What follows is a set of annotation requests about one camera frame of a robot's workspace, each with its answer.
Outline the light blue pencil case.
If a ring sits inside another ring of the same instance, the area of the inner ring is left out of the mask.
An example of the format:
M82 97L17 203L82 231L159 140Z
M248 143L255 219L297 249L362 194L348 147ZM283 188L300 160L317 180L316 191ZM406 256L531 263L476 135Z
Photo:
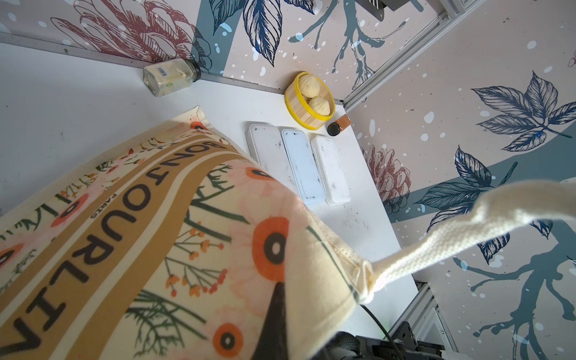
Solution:
M320 174L306 133L284 128L280 132L299 196L306 206L326 200Z

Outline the white pencil case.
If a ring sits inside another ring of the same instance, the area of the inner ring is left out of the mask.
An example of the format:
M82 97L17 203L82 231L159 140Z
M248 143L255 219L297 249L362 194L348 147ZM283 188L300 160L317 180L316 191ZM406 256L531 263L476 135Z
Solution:
M334 141L318 135L310 144L325 189L325 201L331 206L351 201L350 189Z
M298 193L293 171L281 138L280 130L270 124L249 123L246 130L250 156L258 162L269 175Z

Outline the cream canvas tote bag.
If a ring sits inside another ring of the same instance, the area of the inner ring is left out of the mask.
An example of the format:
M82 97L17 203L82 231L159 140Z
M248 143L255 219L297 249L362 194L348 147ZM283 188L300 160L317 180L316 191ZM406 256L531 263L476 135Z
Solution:
M195 107L1 218L1 357L252 359L284 283L288 359L309 359L387 284L574 218L574 184L519 181L371 262Z

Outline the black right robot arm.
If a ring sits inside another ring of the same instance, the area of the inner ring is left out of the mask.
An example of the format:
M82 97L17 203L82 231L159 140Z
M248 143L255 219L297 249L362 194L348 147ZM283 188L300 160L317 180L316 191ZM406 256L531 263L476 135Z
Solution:
M402 322L391 339L339 331L312 359L470 359L441 344L416 340L408 322Z

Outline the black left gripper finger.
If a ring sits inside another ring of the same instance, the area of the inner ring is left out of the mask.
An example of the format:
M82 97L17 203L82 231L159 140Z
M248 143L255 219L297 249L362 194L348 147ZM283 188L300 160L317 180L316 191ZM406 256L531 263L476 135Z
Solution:
M284 283L274 287L252 359L288 359Z

